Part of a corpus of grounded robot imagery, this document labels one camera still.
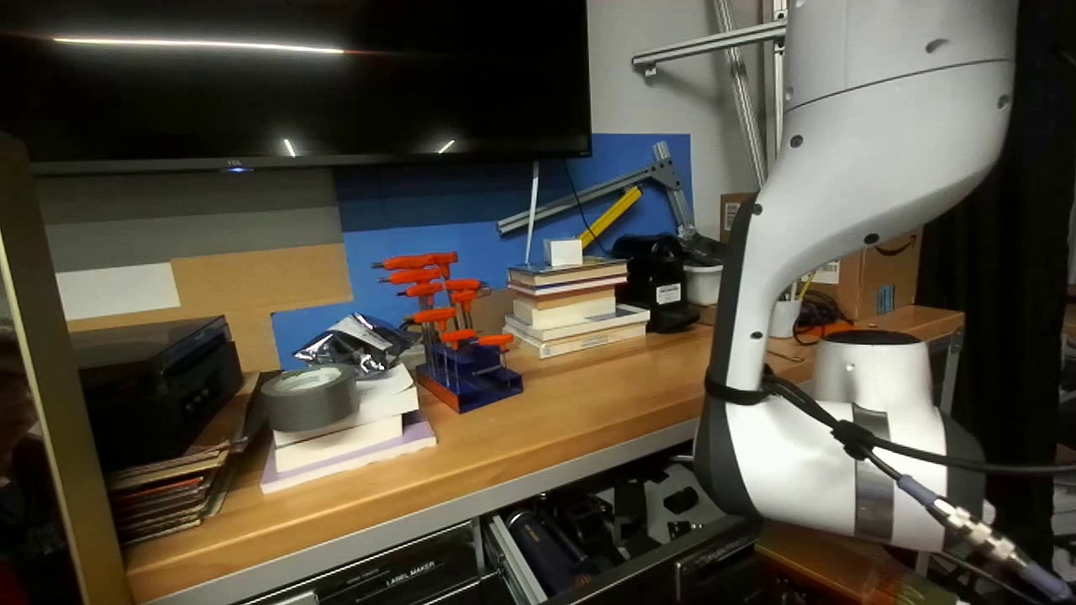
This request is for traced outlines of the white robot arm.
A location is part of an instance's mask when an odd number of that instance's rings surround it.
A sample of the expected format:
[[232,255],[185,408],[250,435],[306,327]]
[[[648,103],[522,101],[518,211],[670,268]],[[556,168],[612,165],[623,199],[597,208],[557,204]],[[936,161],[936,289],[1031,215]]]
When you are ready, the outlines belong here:
[[[967,436],[930,404],[927,345],[878,324],[919,291],[922,226],[994,165],[1012,111],[1019,0],[794,0],[783,143],[735,215],[723,268],[695,474],[729,514],[910,552],[946,527],[829,427],[922,449]],[[852,327],[812,345],[806,416],[762,380],[794,278],[833,267]]]

